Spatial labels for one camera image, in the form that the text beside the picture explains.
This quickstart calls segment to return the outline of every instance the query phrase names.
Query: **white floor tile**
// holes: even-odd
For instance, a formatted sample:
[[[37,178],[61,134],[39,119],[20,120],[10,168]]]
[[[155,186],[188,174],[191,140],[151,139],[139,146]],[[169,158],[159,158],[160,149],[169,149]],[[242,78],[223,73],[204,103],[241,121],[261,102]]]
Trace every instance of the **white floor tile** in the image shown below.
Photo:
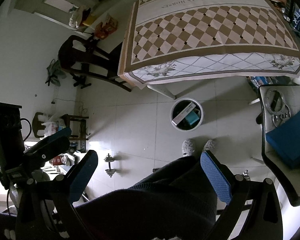
[[[115,189],[128,188],[152,174],[153,159],[146,159],[124,153],[116,153],[113,167],[117,170],[112,179]]]
[[[89,142],[95,146],[112,149],[114,146],[116,106],[95,107],[90,109],[87,122]]]
[[[173,103],[158,103],[155,159],[171,162],[182,157],[181,146],[185,139],[194,138],[197,150],[201,151],[208,139],[217,135],[216,102],[200,101],[205,111],[202,125],[192,132],[175,129],[169,118]]]
[[[110,154],[112,157],[114,157],[114,152],[108,149],[102,149],[98,147],[94,147],[92,144],[90,146],[90,149],[95,150],[98,154],[99,163],[98,166],[95,169],[95,172],[92,175],[92,178],[105,184],[108,187],[111,187],[114,189],[114,178],[110,177],[105,170],[109,168],[109,164],[104,161],[104,158]]]
[[[92,184],[93,184],[93,196],[94,198],[97,198],[97,197],[101,197],[102,195],[105,195],[107,193],[110,193],[111,191],[114,191],[113,188],[111,187],[108,187],[107,185],[103,184],[102,182],[96,180],[96,179],[93,179],[92,178]]]
[[[78,90],[78,93],[80,94],[80,100],[84,102],[84,107],[89,108],[89,113],[91,107],[115,106],[119,93],[129,93],[116,85],[95,78],[87,78],[86,83],[92,85]]]
[[[154,159],[157,104],[117,106],[115,152]]]
[[[158,93],[145,87],[139,89],[134,87],[131,92],[121,90],[117,95],[117,105],[132,105],[132,104],[146,104],[146,103],[156,103]]]
[[[220,163],[229,167],[251,167],[262,164],[252,161],[261,158],[262,131],[255,118],[259,104],[248,106],[246,100],[216,101],[217,146],[213,153]]]
[[[214,82],[214,79],[189,80],[168,83],[166,87],[172,94],[176,95],[177,98],[190,97],[197,101],[207,101],[215,100],[216,98]],[[173,102],[173,100],[158,94],[158,103],[163,102]]]
[[[248,170],[250,180],[262,182],[265,178],[269,178],[268,172],[269,168],[267,166],[261,167],[228,167],[231,172],[236,174],[242,174],[245,170]]]
[[[217,100],[254,100],[258,96],[242,76],[215,79]]]
[[[159,160],[154,160],[154,168],[162,168],[163,166],[169,164],[170,162],[164,162]]]

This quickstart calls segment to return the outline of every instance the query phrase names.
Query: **blue cushion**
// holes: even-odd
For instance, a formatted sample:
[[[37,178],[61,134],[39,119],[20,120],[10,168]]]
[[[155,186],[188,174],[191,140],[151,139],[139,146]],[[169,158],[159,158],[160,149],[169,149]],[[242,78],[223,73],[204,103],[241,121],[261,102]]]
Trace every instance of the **blue cushion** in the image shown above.
[[[266,134],[267,142],[290,168],[300,165],[300,111]]]
[[[200,163],[218,198],[228,205],[232,199],[230,183],[206,151],[202,152]]]

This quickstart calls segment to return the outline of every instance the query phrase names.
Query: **dark wooden chair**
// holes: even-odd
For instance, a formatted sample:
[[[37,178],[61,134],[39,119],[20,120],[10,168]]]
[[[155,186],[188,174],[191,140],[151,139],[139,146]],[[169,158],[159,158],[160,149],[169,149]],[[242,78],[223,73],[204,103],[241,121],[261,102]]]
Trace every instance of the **dark wooden chair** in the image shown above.
[[[80,51],[78,49],[73,48],[73,41],[79,41],[83,44],[86,51]],[[97,40],[93,39],[93,36],[88,38],[87,40],[76,36],[71,35],[60,47],[58,58],[60,61],[60,65],[63,71],[70,73],[73,75],[80,76],[88,76],[97,78],[100,80],[104,80],[111,84],[114,84],[118,87],[123,88],[124,90],[131,92],[131,89],[124,85],[126,81],[116,81],[118,78],[117,70],[119,66],[120,56],[117,55],[117,51],[121,51],[122,44],[118,45],[111,53],[107,53],[104,50],[97,47]],[[93,52],[96,51],[102,56],[94,55]],[[93,64],[100,66],[108,71],[107,75],[100,75],[94,72],[90,72],[89,68],[86,67],[87,64],[83,64],[84,67],[82,69],[74,69],[72,66],[76,62]]]

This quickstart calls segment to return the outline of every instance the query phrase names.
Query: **chair leg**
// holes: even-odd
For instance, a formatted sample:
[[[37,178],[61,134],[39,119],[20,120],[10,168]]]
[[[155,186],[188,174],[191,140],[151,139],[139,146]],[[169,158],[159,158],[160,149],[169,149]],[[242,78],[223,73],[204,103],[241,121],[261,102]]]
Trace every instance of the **chair leg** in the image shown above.
[[[260,98],[257,98],[257,99],[255,99],[255,100],[249,102],[248,105],[251,106],[251,105],[253,105],[253,104],[255,104],[255,103],[258,103],[258,102],[260,102]]]
[[[173,100],[177,98],[166,88],[165,84],[149,84],[147,87]]]
[[[100,80],[103,80],[103,81],[107,81],[107,82],[109,82],[111,84],[114,84],[114,85],[116,85],[118,87],[123,88],[124,90],[126,90],[128,92],[132,91],[130,88],[128,88],[127,86],[123,85],[122,83],[120,83],[120,82],[118,82],[116,80],[110,80],[110,79],[106,78],[105,76],[102,76],[102,75],[97,74],[97,73],[85,72],[85,71],[82,71],[80,69],[74,69],[74,68],[63,69],[63,70],[66,71],[66,72],[69,72],[69,73],[83,75],[83,76],[87,76],[87,77],[93,77],[93,78],[97,78],[97,79],[100,79]]]

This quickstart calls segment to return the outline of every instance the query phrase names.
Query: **window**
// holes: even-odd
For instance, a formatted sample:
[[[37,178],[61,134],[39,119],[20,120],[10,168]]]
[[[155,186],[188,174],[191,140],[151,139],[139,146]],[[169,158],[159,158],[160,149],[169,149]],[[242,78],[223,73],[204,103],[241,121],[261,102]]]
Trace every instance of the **window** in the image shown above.
[[[77,6],[65,0],[46,0],[45,3],[65,12],[69,12],[73,6],[77,8]]]

